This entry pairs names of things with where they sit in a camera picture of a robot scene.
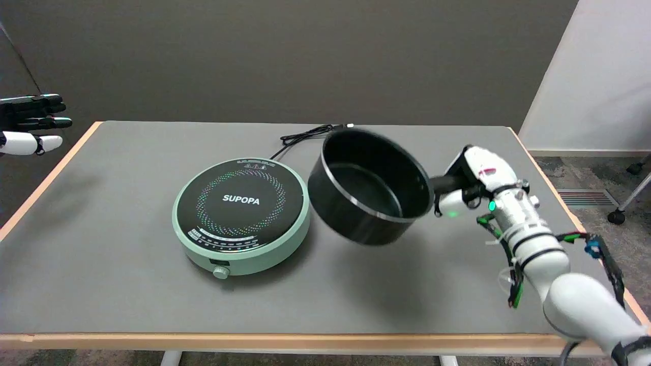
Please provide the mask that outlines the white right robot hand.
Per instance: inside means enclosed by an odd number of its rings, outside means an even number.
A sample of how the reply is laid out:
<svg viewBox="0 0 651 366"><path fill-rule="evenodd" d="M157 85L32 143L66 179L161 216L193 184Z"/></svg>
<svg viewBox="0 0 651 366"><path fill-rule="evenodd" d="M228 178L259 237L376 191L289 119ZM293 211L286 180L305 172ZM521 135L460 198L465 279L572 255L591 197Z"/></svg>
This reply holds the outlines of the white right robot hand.
<svg viewBox="0 0 651 366"><path fill-rule="evenodd" d="M526 180L499 155L468 144L440 176L430 178L433 189L433 213L438 217L456 217L466 210L476 210L482 201L490 201L490 211L497 208L498 197L509 191L529 194Z"/></svg>

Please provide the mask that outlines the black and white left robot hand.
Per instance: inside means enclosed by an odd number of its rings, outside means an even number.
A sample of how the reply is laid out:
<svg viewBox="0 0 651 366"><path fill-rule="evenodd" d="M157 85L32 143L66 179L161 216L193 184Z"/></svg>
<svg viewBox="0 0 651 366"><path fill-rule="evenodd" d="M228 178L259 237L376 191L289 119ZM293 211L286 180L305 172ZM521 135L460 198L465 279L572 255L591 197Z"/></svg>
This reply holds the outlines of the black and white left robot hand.
<svg viewBox="0 0 651 366"><path fill-rule="evenodd" d="M55 116L66 108L59 94L2 98L2 155L41 156L59 148L64 141L60 135L39 135L32 131L71 127L71 118Z"/></svg>

